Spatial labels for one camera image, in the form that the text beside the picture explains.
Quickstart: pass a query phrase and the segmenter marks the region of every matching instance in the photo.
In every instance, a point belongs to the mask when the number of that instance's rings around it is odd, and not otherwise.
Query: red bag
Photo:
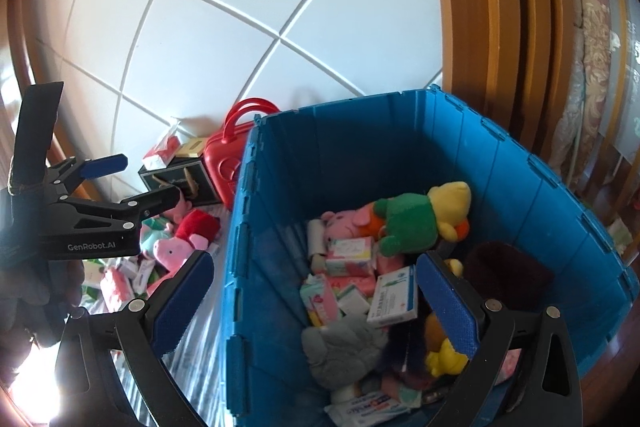
[[[251,111],[273,114],[280,110],[263,98],[247,98],[236,103],[226,114],[222,129],[213,133],[204,148],[204,165],[228,210],[234,206],[236,184],[242,164],[246,138],[253,122],[236,125],[239,118]]]

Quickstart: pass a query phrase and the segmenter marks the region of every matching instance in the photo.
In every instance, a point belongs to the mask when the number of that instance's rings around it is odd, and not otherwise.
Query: white roll
[[[324,247],[324,221],[312,219],[306,224],[307,256],[311,259],[316,253],[326,255]]]

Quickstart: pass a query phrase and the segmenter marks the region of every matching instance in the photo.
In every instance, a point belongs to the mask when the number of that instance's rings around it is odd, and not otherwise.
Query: blue plastic bin
[[[305,221],[454,180],[472,190],[471,232],[458,248],[500,239],[553,270],[545,305],[567,321],[580,375],[593,366],[638,279],[546,164],[438,88],[325,103],[257,119],[244,152],[223,312],[226,399],[237,425],[333,425],[300,341],[309,326],[298,293],[309,272]],[[388,425],[423,427],[438,407]]]

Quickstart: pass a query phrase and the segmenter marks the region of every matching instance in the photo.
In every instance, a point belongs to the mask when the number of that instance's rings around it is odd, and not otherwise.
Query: white tile wall
[[[98,184],[114,200],[144,189],[140,158],[171,116],[206,135],[248,96],[286,109],[441,77],[440,0],[33,5],[50,79],[60,70],[66,82],[61,114],[75,145],[85,155],[130,158],[126,171]]]

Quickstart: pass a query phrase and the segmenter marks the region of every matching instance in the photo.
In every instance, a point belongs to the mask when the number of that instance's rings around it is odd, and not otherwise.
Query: green plush body
[[[429,250],[438,238],[433,206],[424,194],[408,192],[378,200],[373,212],[386,219],[386,236],[379,243],[380,253],[385,257]]]

